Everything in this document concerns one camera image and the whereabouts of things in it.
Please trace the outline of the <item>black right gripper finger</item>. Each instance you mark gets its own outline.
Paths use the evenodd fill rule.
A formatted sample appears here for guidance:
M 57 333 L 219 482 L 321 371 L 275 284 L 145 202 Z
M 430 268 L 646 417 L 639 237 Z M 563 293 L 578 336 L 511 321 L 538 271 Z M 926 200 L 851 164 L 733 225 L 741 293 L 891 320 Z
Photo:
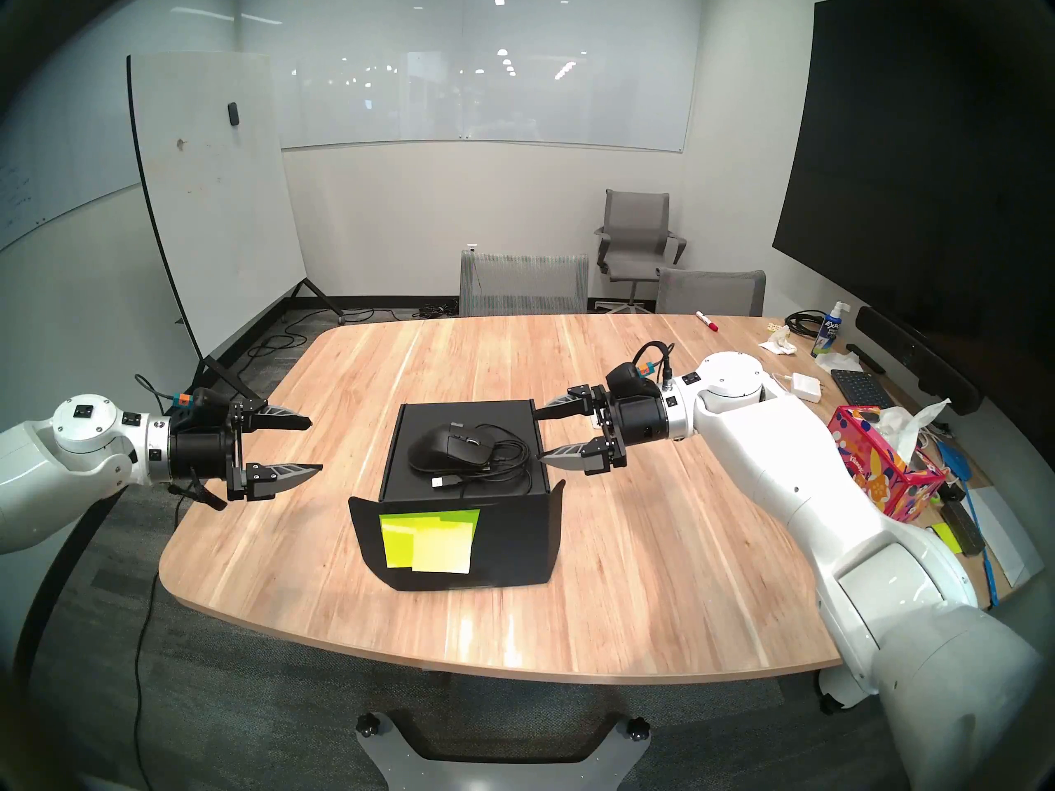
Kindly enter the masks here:
M 584 416 L 602 421 L 605 411 L 607 411 L 607 390 L 603 386 L 582 384 L 568 388 L 565 394 L 550 400 L 542 407 L 534 407 L 533 418 L 536 422 L 541 422 Z
M 584 443 L 565 444 L 546 450 L 540 455 L 540 462 L 549 467 L 593 476 L 626 467 L 627 455 L 620 440 L 595 437 Z

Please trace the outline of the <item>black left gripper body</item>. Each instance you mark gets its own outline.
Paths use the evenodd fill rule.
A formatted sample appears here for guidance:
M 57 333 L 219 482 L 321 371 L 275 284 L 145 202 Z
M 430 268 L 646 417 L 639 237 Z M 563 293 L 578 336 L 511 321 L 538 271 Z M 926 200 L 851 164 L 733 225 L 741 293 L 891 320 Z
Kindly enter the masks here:
M 243 442 L 234 401 L 189 401 L 169 426 L 169 491 L 192 501 L 220 501 L 205 481 L 226 484 L 227 500 L 245 500 Z

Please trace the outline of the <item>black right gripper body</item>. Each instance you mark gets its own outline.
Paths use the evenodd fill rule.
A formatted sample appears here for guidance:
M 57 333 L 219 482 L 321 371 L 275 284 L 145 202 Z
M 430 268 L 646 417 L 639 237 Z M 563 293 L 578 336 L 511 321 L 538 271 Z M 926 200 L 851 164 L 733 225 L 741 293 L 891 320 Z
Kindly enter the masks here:
M 669 437 L 667 403 L 656 383 L 632 386 L 629 393 L 615 393 L 595 386 L 595 416 L 603 440 L 601 471 L 627 465 L 628 446 Z

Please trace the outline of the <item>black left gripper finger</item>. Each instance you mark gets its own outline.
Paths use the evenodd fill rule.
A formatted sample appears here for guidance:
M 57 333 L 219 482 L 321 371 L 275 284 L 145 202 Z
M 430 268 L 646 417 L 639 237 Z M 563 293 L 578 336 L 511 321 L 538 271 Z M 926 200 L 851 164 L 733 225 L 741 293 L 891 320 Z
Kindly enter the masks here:
M 245 500 L 272 500 L 280 493 L 303 485 L 323 469 L 322 464 L 260 465 L 258 463 L 249 463 L 245 468 Z
M 306 431 L 312 427 L 311 418 L 271 405 L 265 399 L 251 398 L 235 401 L 235 430 L 255 433 L 256 430 Z

